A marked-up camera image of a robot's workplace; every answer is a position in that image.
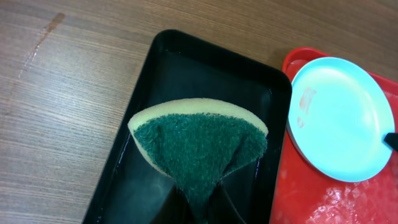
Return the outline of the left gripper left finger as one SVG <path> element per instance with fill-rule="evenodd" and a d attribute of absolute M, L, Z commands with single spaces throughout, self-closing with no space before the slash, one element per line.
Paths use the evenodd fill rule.
<path fill-rule="evenodd" d="M 189 224 L 191 222 L 192 213 L 187 199 L 174 185 L 150 224 Z"/>

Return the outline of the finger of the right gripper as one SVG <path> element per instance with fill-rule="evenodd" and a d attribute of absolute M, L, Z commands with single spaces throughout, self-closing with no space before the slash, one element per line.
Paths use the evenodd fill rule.
<path fill-rule="evenodd" d="M 393 150 L 398 152 L 398 134 L 388 133 L 384 137 L 384 142 Z"/>

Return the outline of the light blue plate top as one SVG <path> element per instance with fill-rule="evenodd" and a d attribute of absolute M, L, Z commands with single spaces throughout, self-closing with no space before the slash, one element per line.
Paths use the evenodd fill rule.
<path fill-rule="evenodd" d="M 288 120 L 301 155 L 336 180 L 368 180 L 393 153 L 384 142 L 396 130 L 386 95 L 368 72 L 342 58 L 317 58 L 297 72 Z"/>

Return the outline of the green yellow sponge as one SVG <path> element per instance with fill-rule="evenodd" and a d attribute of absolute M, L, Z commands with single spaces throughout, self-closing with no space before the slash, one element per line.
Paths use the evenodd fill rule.
<path fill-rule="evenodd" d="M 262 157 L 269 132 L 249 110 L 209 98 L 151 106 L 128 128 L 144 159 L 175 181 L 200 222 L 218 182 Z"/>

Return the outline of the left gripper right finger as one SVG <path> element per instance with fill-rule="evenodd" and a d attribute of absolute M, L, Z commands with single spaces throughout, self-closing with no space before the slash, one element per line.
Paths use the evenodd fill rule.
<path fill-rule="evenodd" d="M 221 184 L 209 198 L 208 224 L 246 224 Z"/>

